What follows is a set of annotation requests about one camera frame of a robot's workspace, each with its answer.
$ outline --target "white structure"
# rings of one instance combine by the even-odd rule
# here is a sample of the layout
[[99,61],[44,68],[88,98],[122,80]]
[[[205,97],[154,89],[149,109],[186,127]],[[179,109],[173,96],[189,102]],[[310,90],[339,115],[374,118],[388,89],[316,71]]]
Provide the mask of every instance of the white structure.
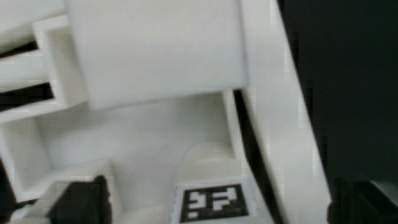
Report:
[[[113,223],[273,223],[245,159],[230,91],[243,89],[284,222],[326,223],[325,175],[275,1],[63,3],[65,15],[49,19],[62,4],[42,1],[46,12],[31,5],[40,15],[22,23],[38,49],[0,58],[1,92],[49,82],[54,95],[0,112],[15,198],[46,198],[14,222],[46,223],[70,182],[102,175]],[[19,29],[14,16],[3,21]],[[213,198],[197,200],[197,208],[186,207],[189,191]],[[205,192],[227,192],[230,200]],[[216,217],[241,206],[236,201],[239,215]],[[204,211],[216,219],[200,217]]]

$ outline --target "black object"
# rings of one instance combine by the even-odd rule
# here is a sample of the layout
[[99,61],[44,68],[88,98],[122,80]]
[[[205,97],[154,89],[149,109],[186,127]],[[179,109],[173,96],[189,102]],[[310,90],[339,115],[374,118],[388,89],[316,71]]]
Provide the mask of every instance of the black object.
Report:
[[335,179],[335,193],[328,206],[330,224],[396,224],[398,189],[376,182],[349,183]]
[[111,208],[108,197],[102,176],[90,183],[70,183],[46,215],[51,224],[110,224]]
[[262,162],[264,160],[262,160],[262,155],[259,152],[252,123],[250,123],[250,118],[246,114],[245,101],[243,101],[243,96],[239,91],[234,91],[234,102],[236,102],[246,162],[248,162],[252,175],[255,178],[257,187],[259,187],[266,207],[269,210],[273,222],[275,224],[284,224],[282,214],[280,214],[280,210],[277,206],[273,187],[269,183],[269,176],[268,176],[268,171],[266,171],[264,162]]
[[47,99],[53,99],[49,83],[6,91],[0,93],[0,112]]
[[330,190],[398,183],[398,1],[278,2]]

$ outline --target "white plastic part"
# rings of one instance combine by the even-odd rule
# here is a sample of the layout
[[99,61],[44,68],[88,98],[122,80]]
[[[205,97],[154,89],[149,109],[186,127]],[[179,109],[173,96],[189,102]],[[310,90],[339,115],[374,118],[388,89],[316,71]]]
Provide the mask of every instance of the white plastic part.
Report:
[[245,176],[243,160],[234,157],[229,144],[200,143],[179,166],[177,184],[216,181],[241,176]]
[[62,11],[62,0],[0,1],[0,53],[33,41],[31,23]]
[[285,223],[325,224],[330,196],[277,2],[241,4],[250,78],[245,102],[278,207]]
[[38,50],[0,60],[0,87],[10,90],[49,81],[54,98],[0,112],[0,123],[67,109],[86,98],[65,16],[37,22],[33,32]]
[[67,0],[65,8],[94,108],[246,86],[237,0]]
[[[117,223],[170,222],[184,154],[209,141],[223,142],[232,157],[243,154],[243,148],[230,148],[241,145],[237,131],[229,129],[237,125],[232,105],[227,91],[104,111],[81,104],[1,124],[0,154],[17,201],[38,198],[56,181],[90,181],[104,172],[97,170],[106,170],[95,161],[108,159],[122,206]],[[253,193],[261,220],[269,220],[257,190]]]
[[0,92],[47,82],[40,51],[0,59]]

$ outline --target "dark gap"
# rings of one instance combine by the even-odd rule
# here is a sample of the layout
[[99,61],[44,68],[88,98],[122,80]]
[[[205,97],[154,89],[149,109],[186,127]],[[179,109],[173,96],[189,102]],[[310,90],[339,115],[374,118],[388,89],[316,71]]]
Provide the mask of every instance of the dark gap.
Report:
[[8,222],[8,217],[15,209],[15,197],[8,184],[8,177],[0,160],[0,223]]
[[239,91],[234,91],[234,101],[236,101],[236,111],[237,111],[237,119],[239,119],[246,162],[250,165],[250,170],[252,170],[273,222],[275,224],[282,224],[284,222],[282,222],[282,215],[280,215],[278,206],[277,206],[273,187],[271,187],[268,172],[266,172],[264,163],[262,163],[262,156],[259,152],[257,140],[255,140],[252,124],[250,124],[246,108],[245,108],[245,102],[243,102],[243,96]]
[[293,32],[291,38],[289,38],[289,50],[291,50],[291,57],[293,57],[293,63],[294,63],[294,68],[298,71],[298,53],[300,53],[300,45],[298,45],[300,39],[298,39],[298,32]]
[[111,207],[106,179],[70,183],[47,212],[51,224],[110,224]]
[[26,205],[33,205],[35,202],[37,202],[37,199],[19,202],[15,205],[15,209],[22,208]]
[[314,106],[314,95],[312,95],[312,87],[305,87],[303,89],[303,100],[307,106],[307,116],[312,121],[312,106]]
[[12,50],[0,53],[0,58],[10,57],[24,52],[30,52],[38,49],[37,42],[30,42],[22,46],[15,47]]
[[317,142],[317,151],[319,151],[319,160],[323,164],[323,170],[326,172],[326,136],[316,138]]
[[0,93],[0,112],[47,99],[53,99],[49,83],[10,90]]
[[282,14],[282,12],[284,12],[284,0],[277,0],[277,5],[278,5],[280,14]]

